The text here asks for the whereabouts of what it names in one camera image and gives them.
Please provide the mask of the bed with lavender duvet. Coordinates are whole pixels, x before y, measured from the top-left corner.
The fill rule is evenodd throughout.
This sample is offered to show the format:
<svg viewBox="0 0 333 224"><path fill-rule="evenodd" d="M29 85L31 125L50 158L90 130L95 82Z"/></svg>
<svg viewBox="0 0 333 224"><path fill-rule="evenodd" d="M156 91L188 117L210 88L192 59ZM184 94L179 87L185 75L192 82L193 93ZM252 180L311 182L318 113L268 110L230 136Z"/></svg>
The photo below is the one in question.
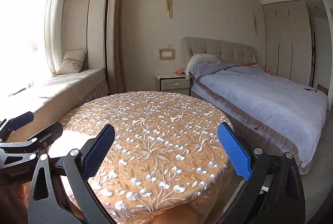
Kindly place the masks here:
<svg viewBox="0 0 333 224"><path fill-rule="evenodd" d="M328 113L328 98L309 86L267 74L258 65L221 62L191 70L192 91L253 131L261 145L292 152L301 174L310 171Z"/></svg>

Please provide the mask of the beige throw pillow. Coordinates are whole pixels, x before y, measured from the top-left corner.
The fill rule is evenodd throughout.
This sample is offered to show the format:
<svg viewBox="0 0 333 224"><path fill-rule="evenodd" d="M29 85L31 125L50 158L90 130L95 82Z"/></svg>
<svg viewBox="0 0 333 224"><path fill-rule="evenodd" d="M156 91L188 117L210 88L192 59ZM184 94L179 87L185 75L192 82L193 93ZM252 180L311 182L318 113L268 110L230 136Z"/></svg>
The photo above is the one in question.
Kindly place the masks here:
<svg viewBox="0 0 333 224"><path fill-rule="evenodd" d="M86 54L87 49L66 52L58 70L58 75L79 73L82 70Z"/></svg>

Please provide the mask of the beige floral embroidered tablecloth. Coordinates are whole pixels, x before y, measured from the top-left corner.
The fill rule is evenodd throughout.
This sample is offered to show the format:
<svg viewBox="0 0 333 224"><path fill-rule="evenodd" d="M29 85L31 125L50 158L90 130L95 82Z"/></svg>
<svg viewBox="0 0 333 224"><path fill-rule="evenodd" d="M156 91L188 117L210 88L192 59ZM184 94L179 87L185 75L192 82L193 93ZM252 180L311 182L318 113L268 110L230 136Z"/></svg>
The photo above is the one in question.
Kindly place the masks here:
<svg viewBox="0 0 333 224"><path fill-rule="evenodd" d="M67 113L48 153L64 156L110 124L115 141L89 184L117 223L153 223L183 204L198 223L216 223L234 173L217 136L224 122L218 108L191 96L115 94Z"/></svg>

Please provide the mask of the small dark item on bed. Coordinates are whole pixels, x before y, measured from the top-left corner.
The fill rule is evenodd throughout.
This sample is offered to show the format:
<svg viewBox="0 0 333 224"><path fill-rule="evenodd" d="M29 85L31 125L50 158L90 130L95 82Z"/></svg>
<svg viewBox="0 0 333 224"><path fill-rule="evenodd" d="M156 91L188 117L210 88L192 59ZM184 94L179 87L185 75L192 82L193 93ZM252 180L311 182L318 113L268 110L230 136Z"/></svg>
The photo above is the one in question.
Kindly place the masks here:
<svg viewBox="0 0 333 224"><path fill-rule="evenodd" d="M312 92L314 92L314 93L317 93L318 92L318 90L317 89L314 89L314 88L303 88L304 90L306 90L306 91L312 91Z"/></svg>

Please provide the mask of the white sheer curtain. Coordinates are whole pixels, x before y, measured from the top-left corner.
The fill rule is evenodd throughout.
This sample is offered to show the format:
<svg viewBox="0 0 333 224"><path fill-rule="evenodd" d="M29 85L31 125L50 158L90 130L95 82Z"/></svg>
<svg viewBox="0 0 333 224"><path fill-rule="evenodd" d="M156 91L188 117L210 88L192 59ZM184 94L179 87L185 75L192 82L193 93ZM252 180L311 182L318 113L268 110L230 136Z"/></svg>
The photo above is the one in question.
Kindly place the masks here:
<svg viewBox="0 0 333 224"><path fill-rule="evenodd" d="M64 0L1 0L1 72L36 82L61 64Z"/></svg>

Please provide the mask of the grey bedside nightstand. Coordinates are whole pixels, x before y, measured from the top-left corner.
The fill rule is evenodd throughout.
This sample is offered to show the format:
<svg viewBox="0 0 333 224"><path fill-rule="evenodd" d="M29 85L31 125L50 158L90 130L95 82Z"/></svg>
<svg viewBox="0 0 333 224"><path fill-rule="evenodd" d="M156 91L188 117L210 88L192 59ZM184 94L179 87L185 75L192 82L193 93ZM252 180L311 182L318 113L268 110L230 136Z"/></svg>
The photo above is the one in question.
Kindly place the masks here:
<svg viewBox="0 0 333 224"><path fill-rule="evenodd" d="M186 79L184 74L157 74L155 76L155 87L156 91L179 93L184 95L190 94L190 81Z"/></svg>

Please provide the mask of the grey tufted headboard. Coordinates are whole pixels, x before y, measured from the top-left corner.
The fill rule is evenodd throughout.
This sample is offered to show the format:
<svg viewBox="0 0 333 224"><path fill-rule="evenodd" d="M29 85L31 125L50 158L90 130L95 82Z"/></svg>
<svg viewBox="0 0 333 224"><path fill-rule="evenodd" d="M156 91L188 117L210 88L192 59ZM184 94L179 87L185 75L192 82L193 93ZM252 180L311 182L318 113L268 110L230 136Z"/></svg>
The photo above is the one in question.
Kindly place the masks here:
<svg viewBox="0 0 333 224"><path fill-rule="evenodd" d="M210 54L223 63L248 65L257 62L253 47L229 41L185 37L181 39L181 50L186 61L196 54Z"/></svg>

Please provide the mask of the grey bed pillow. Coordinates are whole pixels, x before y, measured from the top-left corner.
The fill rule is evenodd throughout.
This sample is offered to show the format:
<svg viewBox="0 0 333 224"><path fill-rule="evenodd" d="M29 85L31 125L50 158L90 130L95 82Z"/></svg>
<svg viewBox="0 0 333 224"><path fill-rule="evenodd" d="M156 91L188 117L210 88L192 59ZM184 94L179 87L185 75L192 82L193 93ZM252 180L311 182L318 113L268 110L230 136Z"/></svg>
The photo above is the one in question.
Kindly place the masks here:
<svg viewBox="0 0 333 224"><path fill-rule="evenodd" d="M189 80L191 78L191 70L201 64L210 64L220 62L220 59L213 54L195 54L189 58L185 66L185 78Z"/></svg>

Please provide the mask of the beige built-in wardrobe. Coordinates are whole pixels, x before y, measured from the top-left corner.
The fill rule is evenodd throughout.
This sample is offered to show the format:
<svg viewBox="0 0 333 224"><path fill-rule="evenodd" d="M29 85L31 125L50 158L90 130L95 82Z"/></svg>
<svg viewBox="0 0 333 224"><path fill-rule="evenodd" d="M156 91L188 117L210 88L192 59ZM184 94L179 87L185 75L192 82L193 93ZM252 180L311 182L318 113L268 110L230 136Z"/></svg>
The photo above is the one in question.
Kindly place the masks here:
<svg viewBox="0 0 333 224"><path fill-rule="evenodd" d="M309 85L312 67L312 34L304 0L263 6L266 28L265 68L271 74Z"/></svg>

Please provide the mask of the orange item on nightstand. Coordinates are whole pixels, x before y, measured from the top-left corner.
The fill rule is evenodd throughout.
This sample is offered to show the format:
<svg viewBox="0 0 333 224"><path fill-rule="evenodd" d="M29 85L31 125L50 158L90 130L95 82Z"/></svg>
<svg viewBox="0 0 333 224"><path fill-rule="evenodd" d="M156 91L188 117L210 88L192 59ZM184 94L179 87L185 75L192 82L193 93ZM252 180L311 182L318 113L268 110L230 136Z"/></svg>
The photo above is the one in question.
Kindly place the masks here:
<svg viewBox="0 0 333 224"><path fill-rule="evenodd" d="M185 70L182 69L182 70L175 71L174 74L176 74L178 76L185 75Z"/></svg>

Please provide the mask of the framed wall switch plate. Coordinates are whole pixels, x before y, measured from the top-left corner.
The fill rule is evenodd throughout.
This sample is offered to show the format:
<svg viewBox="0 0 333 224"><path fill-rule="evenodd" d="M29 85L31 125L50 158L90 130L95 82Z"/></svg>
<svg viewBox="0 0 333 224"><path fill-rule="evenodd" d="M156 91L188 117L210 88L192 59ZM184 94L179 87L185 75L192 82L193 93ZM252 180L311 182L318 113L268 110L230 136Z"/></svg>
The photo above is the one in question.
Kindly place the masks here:
<svg viewBox="0 0 333 224"><path fill-rule="evenodd" d="M174 60L175 59L175 49L160 48L159 49L159 59L160 60Z"/></svg>

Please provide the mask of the gold wall sconce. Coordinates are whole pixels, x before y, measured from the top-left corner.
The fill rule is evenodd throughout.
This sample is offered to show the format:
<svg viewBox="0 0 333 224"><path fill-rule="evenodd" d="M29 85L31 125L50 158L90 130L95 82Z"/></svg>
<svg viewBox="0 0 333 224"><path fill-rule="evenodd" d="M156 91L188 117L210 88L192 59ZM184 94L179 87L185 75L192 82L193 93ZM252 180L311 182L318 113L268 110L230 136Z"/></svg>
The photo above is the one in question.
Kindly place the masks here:
<svg viewBox="0 0 333 224"><path fill-rule="evenodd" d="M255 35L257 36L257 18L256 18L256 13L253 12L253 25L255 28Z"/></svg>
<svg viewBox="0 0 333 224"><path fill-rule="evenodd" d="M169 18L172 19L172 0L166 0L166 6Z"/></svg>

